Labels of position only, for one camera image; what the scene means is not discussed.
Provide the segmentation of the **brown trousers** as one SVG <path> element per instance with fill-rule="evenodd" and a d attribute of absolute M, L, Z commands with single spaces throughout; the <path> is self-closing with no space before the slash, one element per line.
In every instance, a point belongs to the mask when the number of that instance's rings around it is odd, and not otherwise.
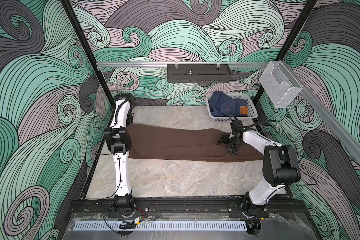
<path fill-rule="evenodd" d="M 182 130 L 131 124 L 127 131 L 132 140 L 129 157 L 143 160 L 182 160 L 235 163 L 263 159 L 255 148 L 244 145 L 231 155 L 218 140 L 225 134 L 217 129 Z"/>

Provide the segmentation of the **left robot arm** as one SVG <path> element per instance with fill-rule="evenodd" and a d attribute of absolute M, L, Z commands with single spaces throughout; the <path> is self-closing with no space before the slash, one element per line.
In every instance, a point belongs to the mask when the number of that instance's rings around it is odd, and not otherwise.
<path fill-rule="evenodd" d="M 128 159 L 132 148 L 132 139 L 127 126 L 133 122 L 135 97 L 132 94 L 115 96 L 115 110 L 110 125 L 104 130 L 104 137 L 110 154 L 113 157 L 116 174 L 113 207 L 121 214 L 135 211 L 132 187 L 129 181 Z"/>

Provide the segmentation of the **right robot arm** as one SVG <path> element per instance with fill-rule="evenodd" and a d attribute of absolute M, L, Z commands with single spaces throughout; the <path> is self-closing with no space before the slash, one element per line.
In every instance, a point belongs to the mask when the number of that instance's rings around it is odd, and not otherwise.
<path fill-rule="evenodd" d="M 295 149 L 274 142 L 257 131 L 235 131 L 223 135 L 218 144 L 223 144 L 232 155 L 237 155 L 243 145 L 249 145 L 263 155 L 263 178 L 248 192 L 252 205 L 266 205 L 280 190 L 301 179 Z"/>

